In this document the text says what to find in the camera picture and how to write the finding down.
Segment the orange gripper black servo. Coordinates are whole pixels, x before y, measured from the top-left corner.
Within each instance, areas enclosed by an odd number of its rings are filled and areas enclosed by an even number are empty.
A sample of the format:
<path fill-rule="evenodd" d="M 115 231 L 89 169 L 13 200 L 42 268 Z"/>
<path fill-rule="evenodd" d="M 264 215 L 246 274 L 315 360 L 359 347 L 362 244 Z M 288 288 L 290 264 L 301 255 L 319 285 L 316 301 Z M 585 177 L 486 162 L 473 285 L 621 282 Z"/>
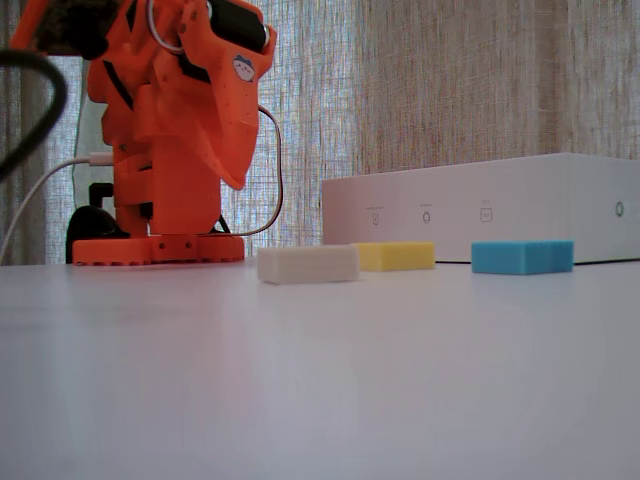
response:
<path fill-rule="evenodd" d="M 205 127 L 177 94 L 152 84 L 134 96 L 134 139 L 169 140 L 240 190 L 245 185 L 259 127 L 258 81 L 270 69 L 275 31 L 262 14 L 240 1 L 194 1 L 179 27 L 182 73 L 195 80 L 210 78 L 220 134 L 212 146 Z"/>

